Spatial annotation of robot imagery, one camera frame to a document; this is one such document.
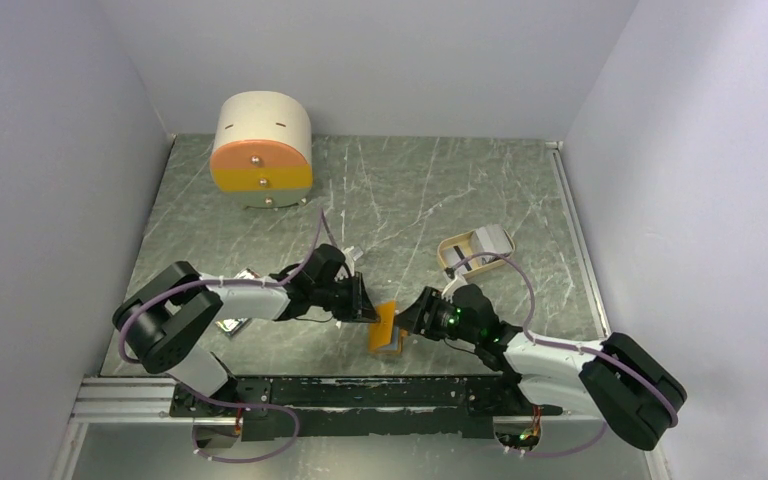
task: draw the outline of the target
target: table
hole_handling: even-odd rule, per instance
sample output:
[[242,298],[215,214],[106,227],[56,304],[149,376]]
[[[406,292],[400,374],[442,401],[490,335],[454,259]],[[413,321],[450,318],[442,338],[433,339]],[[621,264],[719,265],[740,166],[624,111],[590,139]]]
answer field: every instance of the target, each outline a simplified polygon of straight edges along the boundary
[[[279,271],[310,247],[320,208],[340,246],[365,251],[357,269],[373,303],[410,305],[423,286],[445,286],[439,242],[500,223],[536,294],[532,329],[574,340],[604,335],[595,280],[576,234],[571,197],[545,142],[491,138],[316,136],[314,186],[304,207],[244,209],[214,185],[212,135],[179,135],[146,225],[129,295],[170,263],[232,276]],[[472,280],[499,316],[521,322],[527,293],[513,269]],[[324,312],[313,312],[326,319]],[[102,375],[147,375],[116,352]],[[400,356],[367,351],[365,325],[257,321],[229,339],[211,326],[199,343],[238,375],[470,374],[488,370],[442,342],[408,337]]]

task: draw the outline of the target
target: object in tray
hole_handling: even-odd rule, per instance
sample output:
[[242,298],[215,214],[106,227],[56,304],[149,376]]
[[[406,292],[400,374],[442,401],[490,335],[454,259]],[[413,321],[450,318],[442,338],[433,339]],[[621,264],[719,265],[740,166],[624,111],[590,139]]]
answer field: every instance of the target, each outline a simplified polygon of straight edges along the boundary
[[402,353],[402,341],[408,332],[393,323],[396,316],[396,301],[383,303],[375,307],[378,323],[369,324],[369,353]]
[[[254,270],[247,268],[242,272],[238,273],[237,275],[235,275],[234,278],[246,278],[249,280],[257,280],[258,278],[260,278],[260,275],[255,273]],[[224,333],[228,338],[231,338],[234,335],[240,333],[251,322],[252,322],[251,318],[226,318],[225,320],[217,320],[213,322],[213,324],[216,325],[219,328],[219,330],[222,330],[222,333]]]
[[[507,257],[513,254],[514,251],[516,251],[516,245],[501,225],[485,225],[440,242],[440,246],[437,247],[437,261],[446,270],[475,253],[492,252]],[[459,267],[457,273],[463,275],[464,279],[469,279],[481,272],[496,268],[503,263],[503,261],[497,258],[474,258]]]

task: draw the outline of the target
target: purple cable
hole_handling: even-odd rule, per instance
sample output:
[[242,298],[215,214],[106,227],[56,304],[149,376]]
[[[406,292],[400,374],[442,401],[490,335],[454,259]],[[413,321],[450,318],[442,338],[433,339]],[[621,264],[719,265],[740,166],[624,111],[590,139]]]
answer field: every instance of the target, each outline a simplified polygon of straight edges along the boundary
[[[185,283],[182,285],[179,285],[175,288],[172,288],[170,290],[167,290],[160,295],[152,298],[148,302],[146,302],[144,305],[142,305],[140,308],[138,308],[133,314],[131,314],[130,317],[125,321],[125,323],[122,325],[121,330],[119,331],[119,356],[127,363],[140,363],[140,361],[136,358],[131,358],[128,356],[128,353],[125,351],[125,339],[128,336],[128,330],[130,330],[131,326],[136,322],[137,318],[139,318],[140,315],[147,312],[149,309],[154,307],[155,305],[165,302],[169,298],[181,293],[185,292],[191,288],[196,287],[203,287],[203,286],[215,286],[215,285],[235,285],[235,286],[252,286],[252,287],[266,287],[266,288],[280,288],[289,283],[291,280],[293,280],[296,275],[301,272],[302,268],[304,268],[305,265],[307,265],[307,262],[310,261],[310,258],[313,256],[313,251],[316,249],[317,243],[319,242],[319,235],[322,233],[322,228],[325,227],[325,232],[328,234],[328,239],[331,242],[331,245],[337,246],[337,241],[334,239],[334,235],[331,234],[331,229],[328,227],[328,221],[325,219],[325,212],[320,209],[319,210],[319,223],[316,226],[316,235],[313,237],[313,243],[310,246],[310,249],[308,250],[307,254],[305,255],[304,260],[302,260],[301,263],[299,263],[299,266],[296,267],[290,274],[285,278],[284,280],[281,280],[280,282],[261,282],[259,280],[249,280],[244,278],[231,278],[227,280],[196,280],[193,282]],[[199,456],[202,456],[204,458],[207,458],[212,461],[221,462],[221,463],[254,463],[259,462],[261,460],[267,460],[269,458],[272,458],[276,455],[279,455],[286,451],[288,448],[290,448],[298,439],[299,436],[299,430],[301,428],[301,423],[299,422],[299,416],[296,415],[296,412],[294,412],[292,409],[284,407],[282,405],[272,405],[268,403],[233,403],[233,402],[224,402],[221,400],[214,400],[206,395],[203,395],[195,390],[192,389],[189,385],[181,382],[175,377],[174,378],[183,388],[187,389],[194,397],[198,398],[199,400],[207,403],[211,403],[213,405],[219,406],[219,407],[225,407],[225,408],[265,408],[267,410],[277,410],[280,412],[284,412],[287,415],[289,415],[293,419],[293,435],[290,437],[290,439],[282,445],[280,448],[267,453],[265,455],[261,455],[258,457],[253,458],[224,458],[224,457],[214,457],[212,455],[209,455],[202,451],[200,448],[198,448],[198,445],[196,444],[196,437],[195,437],[195,429],[193,429],[192,438],[193,438],[193,445],[195,446],[195,453]]]
[[[531,306],[530,306],[530,308],[528,310],[528,315],[526,315],[525,320],[523,320],[523,322],[522,322],[522,333],[523,333],[523,335],[525,335],[525,338],[527,338],[529,341],[531,341],[531,342],[533,342],[533,343],[535,343],[537,345],[543,345],[543,346],[546,346],[546,347],[560,348],[562,350],[569,350],[569,351],[572,351],[572,352],[578,352],[578,348],[576,346],[574,346],[574,345],[568,345],[566,343],[553,342],[551,340],[544,340],[542,338],[536,338],[531,333],[531,331],[528,329],[528,327],[531,325],[531,321],[534,318],[534,309],[535,309],[534,287],[532,287],[531,280],[529,280],[528,275],[525,274],[525,271],[519,265],[517,265],[516,262],[514,262],[510,258],[508,258],[508,257],[506,257],[504,255],[498,254],[498,253],[480,252],[480,253],[476,253],[474,255],[470,255],[470,256],[462,259],[460,262],[456,263],[452,267],[452,270],[457,270],[462,265],[466,264],[467,262],[469,262],[470,260],[472,260],[474,258],[477,258],[477,257],[487,257],[487,256],[505,261],[508,265],[513,267],[513,269],[516,270],[517,273],[519,273],[520,276],[522,277],[522,279],[525,281],[525,286],[528,288],[529,301],[531,303]],[[610,355],[608,355],[608,354],[606,354],[606,353],[604,353],[604,352],[602,352],[600,350],[596,350],[596,349],[590,348],[590,347],[581,347],[581,351],[585,352],[585,353],[589,353],[591,355],[595,355],[595,356],[601,358],[602,360],[605,360],[606,362],[610,363],[611,365],[619,368],[620,370],[622,370],[623,372],[627,373],[628,375],[630,375],[631,378],[635,379],[638,383],[643,385],[643,387],[646,390],[648,390],[649,393],[651,393],[656,399],[658,399],[658,401],[661,403],[661,405],[667,410],[667,412],[670,414],[670,427],[675,427],[676,425],[678,425],[678,412],[676,412],[675,408],[673,408],[673,405],[670,403],[669,400],[667,400],[667,397],[665,397],[664,394],[659,392],[658,389],[655,388],[655,386],[652,385],[652,383],[650,383],[648,380],[643,378],[642,375],[640,375],[639,373],[637,373],[634,370],[632,370],[631,367],[629,367],[628,365],[620,362],[616,358],[614,358],[614,357],[612,357],[612,356],[610,356]],[[558,453],[542,453],[542,454],[538,455],[537,452],[535,452],[534,454],[527,453],[526,455],[540,457],[540,458],[554,458],[554,457],[562,457],[564,455],[572,455],[573,453],[578,453],[578,452],[580,452],[580,451],[582,451],[582,450],[584,450],[586,448],[591,447],[600,438],[602,438],[602,435],[605,434],[605,429],[606,428],[607,428],[607,423],[603,424],[602,430],[596,435],[596,437],[593,438],[593,440],[591,440],[591,441],[589,441],[587,443],[584,443],[584,444],[582,444],[579,447],[571,448],[571,449],[566,450],[564,452],[558,452]]]

